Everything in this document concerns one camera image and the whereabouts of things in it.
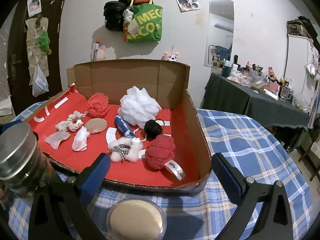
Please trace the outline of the white cloth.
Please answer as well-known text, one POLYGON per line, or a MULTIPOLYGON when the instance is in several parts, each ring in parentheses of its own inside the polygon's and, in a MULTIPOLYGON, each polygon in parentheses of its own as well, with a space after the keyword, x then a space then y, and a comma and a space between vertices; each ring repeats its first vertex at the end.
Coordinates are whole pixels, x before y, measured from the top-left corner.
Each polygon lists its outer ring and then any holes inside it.
POLYGON ((72 150, 75 152, 82 152, 87 150, 87 139, 89 138, 90 133, 85 126, 82 126, 76 136, 74 137, 72 143, 72 150))

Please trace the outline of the white gauze pad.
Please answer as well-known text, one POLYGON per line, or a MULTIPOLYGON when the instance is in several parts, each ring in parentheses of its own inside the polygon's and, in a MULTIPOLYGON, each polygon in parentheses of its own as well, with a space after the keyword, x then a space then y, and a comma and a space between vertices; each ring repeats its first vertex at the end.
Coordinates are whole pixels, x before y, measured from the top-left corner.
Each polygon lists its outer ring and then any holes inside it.
POLYGON ((67 140, 71 135, 68 132, 60 132, 57 131, 50 136, 46 137, 44 140, 46 143, 48 143, 52 149, 57 150, 59 148, 59 145, 62 141, 67 140))

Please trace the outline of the cream chunky knit scrunchie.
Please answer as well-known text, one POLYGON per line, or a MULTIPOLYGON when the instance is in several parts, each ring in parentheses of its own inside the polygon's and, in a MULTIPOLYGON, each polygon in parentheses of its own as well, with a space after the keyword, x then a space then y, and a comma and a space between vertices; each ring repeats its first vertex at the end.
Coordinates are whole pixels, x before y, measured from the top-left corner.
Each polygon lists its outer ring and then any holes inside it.
POLYGON ((84 123, 82 119, 87 115, 87 112, 80 113, 79 111, 74 111, 70 114, 65 121, 61 121, 55 125, 55 128, 59 132, 75 132, 80 129, 84 123))

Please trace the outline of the white fluffy bunny keychain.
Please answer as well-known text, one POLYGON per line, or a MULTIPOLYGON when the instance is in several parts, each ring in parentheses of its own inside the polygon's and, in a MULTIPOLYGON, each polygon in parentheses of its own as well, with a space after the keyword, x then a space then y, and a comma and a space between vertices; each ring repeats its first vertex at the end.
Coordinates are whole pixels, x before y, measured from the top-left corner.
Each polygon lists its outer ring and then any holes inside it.
POLYGON ((143 144, 137 137, 121 137, 108 144, 110 159, 114 163, 129 161, 135 163, 139 159, 139 152, 143 144))

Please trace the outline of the tan round powder puff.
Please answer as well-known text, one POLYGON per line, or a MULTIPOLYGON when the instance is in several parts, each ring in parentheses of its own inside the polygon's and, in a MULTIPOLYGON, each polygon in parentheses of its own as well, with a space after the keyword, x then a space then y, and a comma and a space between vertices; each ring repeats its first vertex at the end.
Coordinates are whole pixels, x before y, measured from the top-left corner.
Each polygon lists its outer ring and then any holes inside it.
POLYGON ((86 122, 85 127, 91 134, 100 133, 107 128, 107 121, 102 118, 94 118, 86 122))

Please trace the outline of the blue and white sock roll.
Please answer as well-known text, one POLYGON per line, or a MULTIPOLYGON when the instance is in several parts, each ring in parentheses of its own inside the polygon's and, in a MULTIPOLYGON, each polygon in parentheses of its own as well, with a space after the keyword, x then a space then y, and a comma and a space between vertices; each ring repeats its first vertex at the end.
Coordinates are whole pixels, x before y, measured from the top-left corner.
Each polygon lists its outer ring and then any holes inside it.
POLYGON ((116 115, 114 119, 114 124, 117 129, 123 134, 123 136, 128 138, 135 138, 135 134, 130 128, 129 124, 125 122, 120 116, 116 115))

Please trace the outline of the coral red bath pouf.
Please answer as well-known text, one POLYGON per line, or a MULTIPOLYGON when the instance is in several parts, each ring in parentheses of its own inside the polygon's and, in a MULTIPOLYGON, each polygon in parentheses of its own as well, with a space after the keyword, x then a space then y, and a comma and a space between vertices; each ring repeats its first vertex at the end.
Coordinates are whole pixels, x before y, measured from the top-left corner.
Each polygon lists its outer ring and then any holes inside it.
POLYGON ((87 102, 88 115, 92 118, 104 118, 108 113, 108 96, 95 93, 87 102))

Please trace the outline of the red knitted bunny plush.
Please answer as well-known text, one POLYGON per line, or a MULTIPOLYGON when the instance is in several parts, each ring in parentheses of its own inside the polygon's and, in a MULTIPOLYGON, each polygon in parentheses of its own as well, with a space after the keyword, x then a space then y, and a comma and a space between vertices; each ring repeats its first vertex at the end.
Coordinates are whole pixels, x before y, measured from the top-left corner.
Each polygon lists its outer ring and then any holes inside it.
POLYGON ((175 149, 173 137, 160 134, 150 142, 149 147, 145 151, 145 159, 153 170, 166 168, 181 181, 185 177, 185 172, 175 161, 175 149))

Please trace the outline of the black pom pom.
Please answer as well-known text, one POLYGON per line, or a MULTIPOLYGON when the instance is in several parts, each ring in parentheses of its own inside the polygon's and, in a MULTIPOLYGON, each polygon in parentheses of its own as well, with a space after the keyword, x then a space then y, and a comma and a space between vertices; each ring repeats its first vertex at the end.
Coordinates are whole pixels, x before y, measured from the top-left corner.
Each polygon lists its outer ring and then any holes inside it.
POLYGON ((160 124, 158 124, 155 120, 148 120, 144 126, 144 132, 146 137, 149 139, 156 139, 156 137, 162 134, 163 129, 160 124))

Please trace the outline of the white mesh bath pouf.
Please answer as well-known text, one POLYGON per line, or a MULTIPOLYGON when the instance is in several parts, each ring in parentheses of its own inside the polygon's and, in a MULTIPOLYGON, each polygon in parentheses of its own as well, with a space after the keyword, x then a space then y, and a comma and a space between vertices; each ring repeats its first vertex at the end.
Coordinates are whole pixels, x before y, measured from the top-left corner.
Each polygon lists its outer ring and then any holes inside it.
POLYGON ((133 86, 120 99, 118 115, 132 126, 144 129, 145 123, 148 120, 156 120, 161 110, 159 103, 149 96, 145 88, 133 86))

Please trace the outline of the tall glass jar dark contents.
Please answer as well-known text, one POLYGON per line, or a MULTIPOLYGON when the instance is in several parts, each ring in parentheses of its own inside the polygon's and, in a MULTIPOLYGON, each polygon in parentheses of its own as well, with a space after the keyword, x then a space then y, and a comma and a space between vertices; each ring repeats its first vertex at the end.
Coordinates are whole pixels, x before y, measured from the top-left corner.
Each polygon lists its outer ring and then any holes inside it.
POLYGON ((14 124, 1 134, 1 181, 17 197, 32 198, 40 182, 55 177, 28 123, 14 124))

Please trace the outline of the small glass jar gold contents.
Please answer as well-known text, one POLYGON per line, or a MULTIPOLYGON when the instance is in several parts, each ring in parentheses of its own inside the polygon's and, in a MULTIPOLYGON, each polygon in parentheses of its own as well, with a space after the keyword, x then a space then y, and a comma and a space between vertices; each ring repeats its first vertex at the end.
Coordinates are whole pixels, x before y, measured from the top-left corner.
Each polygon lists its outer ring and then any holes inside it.
POLYGON ((148 199, 126 198, 109 209, 106 225, 107 239, 163 239, 167 218, 148 199))

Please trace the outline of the white plastic bag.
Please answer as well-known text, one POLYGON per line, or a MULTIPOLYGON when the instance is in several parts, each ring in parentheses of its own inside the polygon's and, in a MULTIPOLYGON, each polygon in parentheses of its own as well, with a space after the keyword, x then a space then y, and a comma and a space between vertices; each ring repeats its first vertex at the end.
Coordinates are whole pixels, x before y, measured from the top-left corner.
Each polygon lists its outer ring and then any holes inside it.
POLYGON ((49 91, 48 82, 39 65, 36 65, 32 81, 32 94, 37 97, 49 91))

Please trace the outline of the cardboard box red lining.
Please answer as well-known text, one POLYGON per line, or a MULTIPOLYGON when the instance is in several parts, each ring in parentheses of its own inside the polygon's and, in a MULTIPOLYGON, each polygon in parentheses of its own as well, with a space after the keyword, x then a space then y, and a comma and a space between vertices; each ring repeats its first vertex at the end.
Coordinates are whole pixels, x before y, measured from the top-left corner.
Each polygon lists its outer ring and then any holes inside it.
POLYGON ((100 153, 105 181, 134 190, 196 195, 211 154, 177 61, 124 59, 67 70, 69 87, 26 118, 52 163, 79 173, 100 153))

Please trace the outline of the dark green covered side table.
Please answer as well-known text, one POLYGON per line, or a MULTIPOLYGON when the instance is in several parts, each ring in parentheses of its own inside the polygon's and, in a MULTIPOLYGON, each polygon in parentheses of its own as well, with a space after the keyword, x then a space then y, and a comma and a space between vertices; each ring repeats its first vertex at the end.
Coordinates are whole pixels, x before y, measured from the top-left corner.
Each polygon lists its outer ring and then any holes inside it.
POLYGON ((275 128, 276 139, 291 149, 297 147, 309 122, 309 115, 290 102, 274 100, 214 73, 205 86, 201 108, 246 115, 265 128, 275 128))

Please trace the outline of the white wardrobe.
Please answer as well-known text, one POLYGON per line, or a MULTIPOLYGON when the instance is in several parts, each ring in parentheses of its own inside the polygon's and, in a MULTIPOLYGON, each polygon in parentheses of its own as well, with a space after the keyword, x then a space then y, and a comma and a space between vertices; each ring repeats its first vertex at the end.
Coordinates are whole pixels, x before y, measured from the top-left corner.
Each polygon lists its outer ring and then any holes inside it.
POLYGON ((307 37, 288 35, 287 61, 284 71, 285 79, 290 79, 290 85, 295 93, 311 103, 316 87, 316 80, 307 70, 307 65, 316 59, 317 50, 312 48, 307 37))

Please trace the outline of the green dinosaur toy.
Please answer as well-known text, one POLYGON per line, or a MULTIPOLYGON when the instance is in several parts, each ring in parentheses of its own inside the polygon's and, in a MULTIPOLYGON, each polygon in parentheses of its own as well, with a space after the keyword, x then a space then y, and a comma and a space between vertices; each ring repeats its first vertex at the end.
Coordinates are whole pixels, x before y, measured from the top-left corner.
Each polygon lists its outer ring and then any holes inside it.
POLYGON ((39 38, 39 46, 42 52, 46 52, 48 55, 52 53, 51 49, 49 48, 50 39, 48 37, 48 33, 44 31, 39 38))

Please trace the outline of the orange tipped stick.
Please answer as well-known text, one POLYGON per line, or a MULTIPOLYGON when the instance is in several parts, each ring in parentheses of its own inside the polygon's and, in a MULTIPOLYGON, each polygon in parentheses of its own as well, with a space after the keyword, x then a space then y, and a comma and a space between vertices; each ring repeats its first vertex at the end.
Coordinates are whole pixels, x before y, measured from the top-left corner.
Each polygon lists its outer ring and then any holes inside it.
POLYGON ((99 50, 99 45, 100 45, 100 39, 98 38, 96 40, 96 43, 95 43, 95 46, 94 46, 94 50, 93 50, 93 61, 95 61, 96 58, 97 58, 97 52, 99 50))

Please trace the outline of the pink horned plush toy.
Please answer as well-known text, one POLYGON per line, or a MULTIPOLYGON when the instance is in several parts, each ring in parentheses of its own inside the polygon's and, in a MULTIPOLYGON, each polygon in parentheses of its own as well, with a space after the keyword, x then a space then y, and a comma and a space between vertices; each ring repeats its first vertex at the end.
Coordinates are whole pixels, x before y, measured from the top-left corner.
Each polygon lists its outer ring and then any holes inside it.
POLYGON ((161 60, 163 61, 172 61, 172 62, 178 62, 179 61, 179 53, 178 52, 165 52, 162 56, 161 60))

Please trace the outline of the green tote bag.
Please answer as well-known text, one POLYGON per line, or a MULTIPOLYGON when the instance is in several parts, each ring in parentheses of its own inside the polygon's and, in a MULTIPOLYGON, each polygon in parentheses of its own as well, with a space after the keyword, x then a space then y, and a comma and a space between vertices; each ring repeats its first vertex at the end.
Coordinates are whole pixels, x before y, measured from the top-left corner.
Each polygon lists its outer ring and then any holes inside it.
POLYGON ((123 12, 124 41, 131 44, 160 41, 162 15, 163 8, 153 0, 131 0, 123 12))

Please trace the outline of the dark wooden door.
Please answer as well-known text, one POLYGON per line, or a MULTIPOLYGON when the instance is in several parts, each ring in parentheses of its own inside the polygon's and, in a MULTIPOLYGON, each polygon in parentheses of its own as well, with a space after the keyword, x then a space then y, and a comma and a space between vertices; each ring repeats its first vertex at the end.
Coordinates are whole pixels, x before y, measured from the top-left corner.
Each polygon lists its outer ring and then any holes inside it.
POLYGON ((17 3, 8 44, 8 83, 15 114, 62 91, 59 31, 64 1, 19 0, 17 3), (44 31, 50 39, 49 55, 39 46, 44 31), (34 97, 32 81, 37 64, 47 79, 49 91, 34 97))

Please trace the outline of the wall mirror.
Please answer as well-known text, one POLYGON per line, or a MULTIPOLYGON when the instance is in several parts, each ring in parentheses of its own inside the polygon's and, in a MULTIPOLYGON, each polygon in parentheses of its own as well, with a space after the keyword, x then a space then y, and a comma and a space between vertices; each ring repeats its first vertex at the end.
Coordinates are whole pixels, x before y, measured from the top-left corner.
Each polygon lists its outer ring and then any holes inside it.
POLYGON ((234 2, 209 0, 209 23, 204 66, 215 68, 229 60, 234 36, 234 2))

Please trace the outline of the black bag on wall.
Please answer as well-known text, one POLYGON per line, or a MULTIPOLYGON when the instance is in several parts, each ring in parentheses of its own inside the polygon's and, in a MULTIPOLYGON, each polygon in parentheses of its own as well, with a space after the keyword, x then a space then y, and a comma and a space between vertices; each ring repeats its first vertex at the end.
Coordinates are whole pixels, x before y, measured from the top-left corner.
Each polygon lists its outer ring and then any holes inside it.
POLYGON ((129 7, 131 0, 109 1, 104 5, 103 16, 105 28, 109 31, 123 31, 123 12, 129 7))

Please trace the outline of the photo poster on wall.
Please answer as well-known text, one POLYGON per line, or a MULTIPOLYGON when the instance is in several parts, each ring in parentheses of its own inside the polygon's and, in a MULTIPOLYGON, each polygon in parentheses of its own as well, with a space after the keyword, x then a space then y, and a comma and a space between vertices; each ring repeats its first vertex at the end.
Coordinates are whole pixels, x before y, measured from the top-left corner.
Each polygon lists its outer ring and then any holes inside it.
POLYGON ((176 0, 180 12, 199 10, 200 4, 198 0, 176 0))

